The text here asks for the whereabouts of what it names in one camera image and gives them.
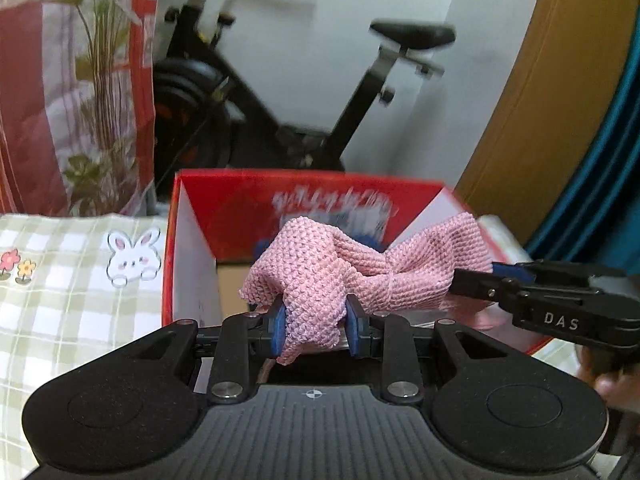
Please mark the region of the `person's right hand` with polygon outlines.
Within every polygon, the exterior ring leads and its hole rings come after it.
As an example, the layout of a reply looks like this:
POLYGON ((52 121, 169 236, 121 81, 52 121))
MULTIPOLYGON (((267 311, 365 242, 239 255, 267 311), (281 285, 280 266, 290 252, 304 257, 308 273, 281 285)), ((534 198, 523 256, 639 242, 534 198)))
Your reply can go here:
POLYGON ((626 372, 596 374, 593 371, 589 349, 577 346, 576 356, 579 363, 576 376, 579 379, 596 390, 609 406, 639 413, 640 374, 638 364, 628 368, 626 372))

